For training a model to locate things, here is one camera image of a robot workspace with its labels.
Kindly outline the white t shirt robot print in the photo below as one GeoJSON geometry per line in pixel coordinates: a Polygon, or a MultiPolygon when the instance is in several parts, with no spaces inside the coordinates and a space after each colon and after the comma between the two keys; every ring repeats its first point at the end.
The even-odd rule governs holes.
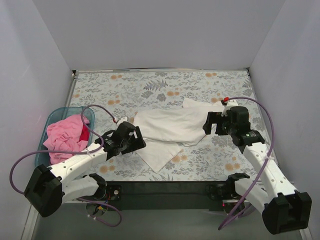
{"type": "Polygon", "coordinates": [[[181,108],[139,111],[133,125],[139,127],[146,147],[137,154],[158,173],[185,147],[197,145],[205,136],[203,125],[209,112],[222,112],[222,103],[214,104],[185,98],[181,108]]]}

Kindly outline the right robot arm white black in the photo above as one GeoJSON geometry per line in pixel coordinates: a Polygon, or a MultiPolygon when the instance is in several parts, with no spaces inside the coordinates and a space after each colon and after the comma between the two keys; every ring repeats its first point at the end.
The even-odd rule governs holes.
{"type": "Polygon", "coordinates": [[[228,177],[227,195],[241,196],[262,215],[266,229],[273,235],[306,229],[309,224],[312,199],[300,192],[282,173],[275,160],[268,156],[267,145],[261,134],[251,129],[249,111],[243,106],[226,106],[223,112],[209,112],[203,125],[209,135],[212,125],[219,136],[229,135],[235,146],[257,171],[263,187],[250,181],[245,174],[228,177]]]}

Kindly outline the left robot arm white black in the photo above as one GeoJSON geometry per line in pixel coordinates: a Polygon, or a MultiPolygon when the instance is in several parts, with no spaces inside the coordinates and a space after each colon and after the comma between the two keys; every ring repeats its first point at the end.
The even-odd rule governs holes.
{"type": "Polygon", "coordinates": [[[96,139],[81,154],[46,167],[37,166],[24,190],[24,196],[42,217],[56,212],[65,202],[88,197],[103,199],[107,193],[107,182],[96,173],[83,178],[79,176],[90,168],[146,147],[139,127],[124,121],[116,130],[107,131],[96,139]]]}

